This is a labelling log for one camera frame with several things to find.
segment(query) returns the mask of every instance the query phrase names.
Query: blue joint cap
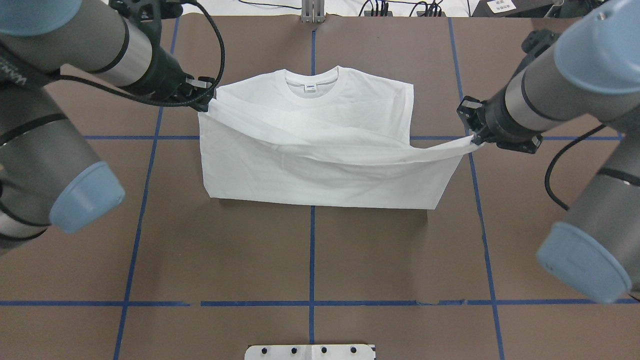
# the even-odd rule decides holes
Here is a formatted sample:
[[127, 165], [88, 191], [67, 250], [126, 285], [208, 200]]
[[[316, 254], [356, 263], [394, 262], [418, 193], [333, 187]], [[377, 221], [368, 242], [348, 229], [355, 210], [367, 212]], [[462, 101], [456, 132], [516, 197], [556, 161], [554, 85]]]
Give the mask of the blue joint cap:
[[575, 86], [604, 95], [640, 92], [640, 1], [613, 0], [570, 26], [554, 60]]
[[589, 234], [556, 222], [536, 254], [546, 271], [601, 304], [631, 290], [631, 278], [618, 260]]
[[72, 234], [124, 200], [124, 189], [104, 161], [84, 169], [58, 196], [49, 212], [49, 220]]
[[59, 29], [76, 16], [82, 0], [0, 0], [0, 33], [33, 37]]

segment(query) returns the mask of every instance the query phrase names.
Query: white fabric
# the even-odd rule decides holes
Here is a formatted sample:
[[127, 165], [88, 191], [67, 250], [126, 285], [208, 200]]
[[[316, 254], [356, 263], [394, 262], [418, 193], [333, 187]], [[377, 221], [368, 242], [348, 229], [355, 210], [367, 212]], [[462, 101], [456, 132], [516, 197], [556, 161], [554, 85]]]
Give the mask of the white fabric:
[[217, 91], [198, 114], [211, 197], [435, 209], [461, 157], [478, 148], [470, 137], [412, 147], [413, 85], [354, 69], [279, 70]]

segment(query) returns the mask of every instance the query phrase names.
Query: table surface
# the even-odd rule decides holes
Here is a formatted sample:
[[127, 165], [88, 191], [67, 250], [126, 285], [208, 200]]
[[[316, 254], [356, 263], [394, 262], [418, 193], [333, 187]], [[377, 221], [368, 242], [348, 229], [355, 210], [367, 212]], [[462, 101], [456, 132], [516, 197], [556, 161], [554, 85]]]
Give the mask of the table surface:
[[[464, 136], [460, 97], [492, 96], [531, 30], [571, 23], [216, 22], [223, 84], [336, 65], [413, 83], [416, 147]], [[213, 39], [201, 15], [164, 23], [163, 46], [196, 76], [217, 72]], [[465, 156], [433, 211], [292, 206], [210, 199], [191, 109], [47, 89], [127, 198], [77, 234], [52, 228], [0, 258], [0, 359], [242, 359], [249, 345], [290, 343], [370, 343], [380, 359], [640, 358], [640, 305], [592, 304], [534, 257], [563, 218], [545, 169], [595, 119], [551, 131], [535, 156], [492, 145]], [[564, 155], [560, 198], [571, 204], [618, 142], [606, 130]]]

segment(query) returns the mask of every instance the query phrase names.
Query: white sticker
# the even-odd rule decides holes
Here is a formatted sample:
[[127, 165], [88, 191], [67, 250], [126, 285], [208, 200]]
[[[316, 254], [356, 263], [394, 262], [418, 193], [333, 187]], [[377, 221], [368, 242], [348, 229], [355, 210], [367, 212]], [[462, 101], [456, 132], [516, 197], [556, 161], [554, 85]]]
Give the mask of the white sticker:
[[508, 12], [516, 8], [511, 0], [493, 0], [487, 1], [486, 4], [489, 5], [489, 9], [491, 9], [493, 13]]
[[316, 84], [305, 84], [305, 92], [316, 92]]

